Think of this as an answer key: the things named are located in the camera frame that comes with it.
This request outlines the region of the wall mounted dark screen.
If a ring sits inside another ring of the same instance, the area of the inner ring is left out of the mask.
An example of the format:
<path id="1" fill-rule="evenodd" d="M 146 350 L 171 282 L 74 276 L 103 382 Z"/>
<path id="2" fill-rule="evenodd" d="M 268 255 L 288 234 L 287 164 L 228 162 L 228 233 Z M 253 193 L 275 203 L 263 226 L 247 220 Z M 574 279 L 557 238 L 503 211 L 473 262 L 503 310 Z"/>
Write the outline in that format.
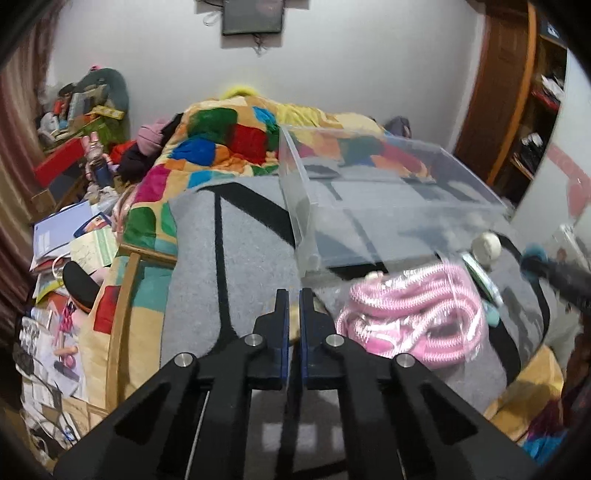
<path id="1" fill-rule="evenodd" d="M 280 34 L 283 0 L 225 0 L 222 3 L 224 36 Z"/>

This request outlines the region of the teal tape roll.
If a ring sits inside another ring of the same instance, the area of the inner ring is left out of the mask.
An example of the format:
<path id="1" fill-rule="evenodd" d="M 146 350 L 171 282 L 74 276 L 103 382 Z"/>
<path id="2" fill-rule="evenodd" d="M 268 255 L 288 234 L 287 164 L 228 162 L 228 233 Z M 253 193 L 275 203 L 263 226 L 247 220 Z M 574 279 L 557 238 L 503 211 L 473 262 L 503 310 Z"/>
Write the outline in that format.
<path id="1" fill-rule="evenodd" d="M 536 282 L 547 275 L 548 257 L 544 248 L 538 244 L 530 244 L 522 252 L 520 271 L 529 282 Z"/>

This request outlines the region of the white tape roll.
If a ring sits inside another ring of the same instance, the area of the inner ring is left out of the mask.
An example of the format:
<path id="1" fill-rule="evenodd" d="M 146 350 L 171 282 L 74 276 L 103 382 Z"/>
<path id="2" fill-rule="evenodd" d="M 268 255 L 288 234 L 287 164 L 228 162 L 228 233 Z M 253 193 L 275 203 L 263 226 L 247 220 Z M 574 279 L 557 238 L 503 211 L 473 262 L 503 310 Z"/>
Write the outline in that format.
<path id="1" fill-rule="evenodd" d="M 479 235 L 471 245 L 472 255 L 484 267 L 493 265 L 500 257 L 502 249 L 500 238 L 490 231 Z"/>

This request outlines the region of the colourful patchwork blanket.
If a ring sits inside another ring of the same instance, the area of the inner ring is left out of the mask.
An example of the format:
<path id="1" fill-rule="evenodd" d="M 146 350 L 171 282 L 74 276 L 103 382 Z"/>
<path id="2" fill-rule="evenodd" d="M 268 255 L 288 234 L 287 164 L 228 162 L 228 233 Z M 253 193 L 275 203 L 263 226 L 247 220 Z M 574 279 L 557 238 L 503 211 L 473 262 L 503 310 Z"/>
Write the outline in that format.
<path id="1" fill-rule="evenodd" d="M 377 121 L 358 113 L 329 114 L 308 106 L 279 103 L 256 94 L 233 93 L 190 105 L 157 150 L 153 166 L 136 187 L 118 225 L 118 243 L 149 253 L 177 254 L 170 200 L 211 180 L 271 175 L 279 166 L 280 126 L 322 127 L 383 133 Z M 78 336 L 88 404 L 107 412 L 133 393 L 159 367 L 164 311 L 172 270 L 142 259 L 129 297 L 128 332 L 120 335 L 120 356 L 111 331 L 130 259 L 118 251 Z"/>

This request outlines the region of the wooden chair frame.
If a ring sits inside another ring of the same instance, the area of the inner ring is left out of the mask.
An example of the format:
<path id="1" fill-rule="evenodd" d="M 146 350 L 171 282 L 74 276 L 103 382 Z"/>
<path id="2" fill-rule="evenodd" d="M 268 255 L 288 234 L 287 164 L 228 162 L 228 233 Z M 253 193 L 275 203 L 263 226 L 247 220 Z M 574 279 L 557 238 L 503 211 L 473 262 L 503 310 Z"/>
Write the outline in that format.
<path id="1" fill-rule="evenodd" d="M 120 403 L 119 369 L 123 352 L 123 339 L 128 331 L 131 297 L 140 262 L 154 263 L 170 269 L 176 264 L 175 255 L 149 250 L 128 243 L 122 243 L 119 246 L 118 253 L 121 256 L 126 256 L 128 261 L 115 307 L 106 362 L 105 407 L 108 413 L 111 413 Z"/>

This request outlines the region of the striped pink curtain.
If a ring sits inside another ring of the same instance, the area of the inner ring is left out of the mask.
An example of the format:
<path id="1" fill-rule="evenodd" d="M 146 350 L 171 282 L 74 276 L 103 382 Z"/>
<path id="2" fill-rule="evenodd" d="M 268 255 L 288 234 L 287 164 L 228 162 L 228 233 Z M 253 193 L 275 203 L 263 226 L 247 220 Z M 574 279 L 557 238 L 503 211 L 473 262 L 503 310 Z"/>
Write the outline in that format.
<path id="1" fill-rule="evenodd" d="M 1 333 L 12 332 L 31 287 L 31 199 L 34 168 L 44 155 L 35 119 L 47 76 L 55 27 L 37 24 L 1 70 Z"/>

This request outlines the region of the red box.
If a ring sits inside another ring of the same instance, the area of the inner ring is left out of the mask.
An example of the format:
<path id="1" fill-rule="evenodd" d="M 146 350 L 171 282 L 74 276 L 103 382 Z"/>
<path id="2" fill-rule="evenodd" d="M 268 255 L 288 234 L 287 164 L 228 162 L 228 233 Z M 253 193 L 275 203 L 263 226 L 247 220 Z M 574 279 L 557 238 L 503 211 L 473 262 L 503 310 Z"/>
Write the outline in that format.
<path id="1" fill-rule="evenodd" d="M 84 157 L 80 137 L 74 137 L 59 146 L 34 169 L 34 175 L 42 188 L 47 188 L 64 171 Z"/>

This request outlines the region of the pink knitted hat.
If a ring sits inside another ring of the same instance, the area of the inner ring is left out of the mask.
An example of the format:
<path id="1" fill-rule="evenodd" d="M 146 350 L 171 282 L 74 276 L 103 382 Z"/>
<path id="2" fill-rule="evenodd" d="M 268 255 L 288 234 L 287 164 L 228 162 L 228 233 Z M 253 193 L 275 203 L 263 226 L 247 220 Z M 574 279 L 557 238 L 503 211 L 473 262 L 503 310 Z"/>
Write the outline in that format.
<path id="1" fill-rule="evenodd" d="M 142 125 L 136 136 L 136 144 L 139 151 L 145 156 L 151 156 L 161 149 L 163 139 L 162 130 L 166 127 L 168 122 L 159 119 L 152 124 Z"/>

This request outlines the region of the clear plastic storage box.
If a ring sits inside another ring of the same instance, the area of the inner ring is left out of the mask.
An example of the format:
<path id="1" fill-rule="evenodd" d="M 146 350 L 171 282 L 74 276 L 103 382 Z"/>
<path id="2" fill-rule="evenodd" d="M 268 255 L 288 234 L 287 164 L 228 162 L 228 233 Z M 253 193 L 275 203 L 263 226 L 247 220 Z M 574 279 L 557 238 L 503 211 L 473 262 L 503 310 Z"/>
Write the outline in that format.
<path id="1" fill-rule="evenodd" d="M 308 278 L 466 250 L 506 211 L 441 146 L 389 133 L 280 126 L 279 177 Z"/>

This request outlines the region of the blue white paper folder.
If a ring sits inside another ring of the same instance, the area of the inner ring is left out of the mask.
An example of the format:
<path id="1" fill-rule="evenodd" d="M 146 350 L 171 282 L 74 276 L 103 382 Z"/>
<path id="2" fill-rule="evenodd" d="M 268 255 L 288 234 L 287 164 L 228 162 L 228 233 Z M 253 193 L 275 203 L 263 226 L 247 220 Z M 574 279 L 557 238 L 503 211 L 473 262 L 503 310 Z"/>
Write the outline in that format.
<path id="1" fill-rule="evenodd" d="M 69 243 L 75 231 L 93 216 L 88 201 L 78 202 L 34 225 L 33 256 L 36 260 Z"/>

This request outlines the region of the yellow plush pillow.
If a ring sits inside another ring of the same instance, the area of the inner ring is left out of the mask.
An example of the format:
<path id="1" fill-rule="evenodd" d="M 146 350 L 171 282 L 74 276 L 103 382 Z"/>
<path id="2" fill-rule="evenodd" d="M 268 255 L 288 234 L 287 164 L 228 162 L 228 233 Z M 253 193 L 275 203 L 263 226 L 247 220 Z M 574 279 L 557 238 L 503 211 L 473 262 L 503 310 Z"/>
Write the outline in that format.
<path id="1" fill-rule="evenodd" d="M 235 85 L 221 94 L 219 99 L 228 100 L 235 97 L 259 96 L 259 91 L 249 85 Z"/>

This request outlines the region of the green white tube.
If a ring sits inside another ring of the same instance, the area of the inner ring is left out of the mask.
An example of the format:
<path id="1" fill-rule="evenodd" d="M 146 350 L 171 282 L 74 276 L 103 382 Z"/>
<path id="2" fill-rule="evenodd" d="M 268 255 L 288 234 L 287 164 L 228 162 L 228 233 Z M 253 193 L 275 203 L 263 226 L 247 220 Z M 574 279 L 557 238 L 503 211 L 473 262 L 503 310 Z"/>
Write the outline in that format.
<path id="1" fill-rule="evenodd" d="M 484 295 L 484 298 L 496 307 L 502 307 L 504 301 L 501 292 L 484 268 L 469 252 L 462 252 L 460 258 L 464 262 L 474 283 Z"/>

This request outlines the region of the pink bunny doll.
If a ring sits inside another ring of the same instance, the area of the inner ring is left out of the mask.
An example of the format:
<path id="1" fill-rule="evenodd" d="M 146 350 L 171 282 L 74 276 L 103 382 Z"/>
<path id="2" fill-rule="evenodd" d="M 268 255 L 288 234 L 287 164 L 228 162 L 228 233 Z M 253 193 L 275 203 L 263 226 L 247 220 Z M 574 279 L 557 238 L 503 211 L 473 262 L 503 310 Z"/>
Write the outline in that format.
<path id="1" fill-rule="evenodd" d="M 91 132 L 81 139 L 85 158 L 85 176 L 99 188 L 113 187 L 114 164 L 110 156 L 104 151 L 98 133 Z"/>

